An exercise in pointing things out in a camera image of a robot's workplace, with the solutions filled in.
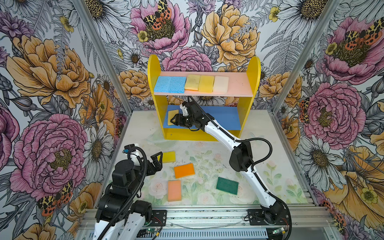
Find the yellow sponge with green back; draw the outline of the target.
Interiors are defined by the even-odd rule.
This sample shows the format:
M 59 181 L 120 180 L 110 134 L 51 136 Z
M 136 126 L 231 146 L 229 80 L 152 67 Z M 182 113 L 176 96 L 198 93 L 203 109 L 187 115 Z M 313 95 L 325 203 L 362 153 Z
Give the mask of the yellow sponge with green back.
M 171 120 L 179 113 L 179 110 L 171 110 L 168 111 L 168 118 L 167 118 L 167 125 L 168 126 L 174 126 L 174 124 L 171 122 Z

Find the bright yellow sponge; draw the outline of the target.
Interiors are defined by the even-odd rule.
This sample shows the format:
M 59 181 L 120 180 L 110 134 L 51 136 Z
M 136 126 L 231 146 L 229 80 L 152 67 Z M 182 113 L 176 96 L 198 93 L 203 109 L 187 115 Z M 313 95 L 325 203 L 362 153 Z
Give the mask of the bright yellow sponge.
M 162 158 L 163 164 L 174 163 L 175 161 L 176 161 L 176 152 L 175 151 L 163 153 L 163 158 Z

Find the peach pink sponge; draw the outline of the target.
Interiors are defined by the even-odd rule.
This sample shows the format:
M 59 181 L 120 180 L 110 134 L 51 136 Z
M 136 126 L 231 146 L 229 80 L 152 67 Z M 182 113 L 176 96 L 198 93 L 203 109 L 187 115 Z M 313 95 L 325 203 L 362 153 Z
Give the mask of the peach pink sponge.
M 168 201 L 177 202 L 182 200 L 182 183 L 180 180 L 168 181 Z

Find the blue cellulose sponge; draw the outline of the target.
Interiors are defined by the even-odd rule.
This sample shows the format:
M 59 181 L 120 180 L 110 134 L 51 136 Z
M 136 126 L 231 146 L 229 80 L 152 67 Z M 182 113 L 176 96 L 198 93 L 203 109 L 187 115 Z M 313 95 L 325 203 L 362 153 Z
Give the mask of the blue cellulose sponge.
M 170 77 L 168 93 L 183 94 L 185 92 L 186 77 Z
M 172 77 L 159 76 L 154 88 L 155 93 L 169 93 Z

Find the dull yellow sponge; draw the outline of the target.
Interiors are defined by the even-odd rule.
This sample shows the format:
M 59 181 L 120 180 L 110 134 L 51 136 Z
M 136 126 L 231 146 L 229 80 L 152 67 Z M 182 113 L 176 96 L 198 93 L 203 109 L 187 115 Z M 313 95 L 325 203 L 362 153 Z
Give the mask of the dull yellow sponge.
M 185 83 L 186 91 L 198 91 L 201 75 L 188 75 Z

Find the pale pink sponge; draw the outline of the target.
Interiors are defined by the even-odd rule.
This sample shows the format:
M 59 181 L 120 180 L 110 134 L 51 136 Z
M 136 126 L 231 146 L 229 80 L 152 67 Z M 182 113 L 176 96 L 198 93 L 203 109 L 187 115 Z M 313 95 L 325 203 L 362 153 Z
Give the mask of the pale pink sponge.
M 228 92 L 229 77 L 215 76 L 213 93 L 226 94 Z

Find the dark green scouring pad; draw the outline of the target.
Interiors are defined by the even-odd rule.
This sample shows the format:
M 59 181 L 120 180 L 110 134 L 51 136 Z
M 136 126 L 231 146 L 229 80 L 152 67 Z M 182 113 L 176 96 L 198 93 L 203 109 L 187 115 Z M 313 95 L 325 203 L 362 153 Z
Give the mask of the dark green scouring pad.
M 239 183 L 236 181 L 228 180 L 225 178 L 218 177 L 216 189 L 232 195 L 238 194 Z

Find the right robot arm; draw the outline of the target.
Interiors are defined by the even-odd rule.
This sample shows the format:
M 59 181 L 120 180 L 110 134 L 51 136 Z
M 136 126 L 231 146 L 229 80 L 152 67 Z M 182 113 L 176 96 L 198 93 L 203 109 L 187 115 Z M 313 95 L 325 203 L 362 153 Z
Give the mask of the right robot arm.
M 230 166 L 245 177 L 261 205 L 262 212 L 255 216 L 255 219 L 269 225 L 276 225 L 280 219 L 285 219 L 288 226 L 292 224 L 288 205 L 269 190 L 256 169 L 257 164 L 272 155 L 273 146 L 268 140 L 264 138 L 241 140 L 235 137 L 194 101 L 182 103 L 175 114 L 167 113 L 167 116 L 171 118 L 171 124 L 188 128 L 190 131 L 193 131 L 193 128 L 196 131 L 201 130 L 214 137 L 231 152 Z M 252 141 L 262 141 L 269 147 L 268 154 L 258 161 L 253 160 Z

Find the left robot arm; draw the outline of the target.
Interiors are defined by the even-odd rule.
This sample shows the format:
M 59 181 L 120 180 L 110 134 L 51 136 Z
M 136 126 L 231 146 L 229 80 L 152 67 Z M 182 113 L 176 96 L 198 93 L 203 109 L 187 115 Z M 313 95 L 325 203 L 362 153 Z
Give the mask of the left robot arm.
M 135 200 L 147 176 L 163 168 L 163 153 L 148 160 L 142 149 L 127 151 L 127 159 L 118 162 L 112 182 L 101 197 L 96 213 L 94 240 L 134 240 L 142 227 L 153 219 L 152 204 Z

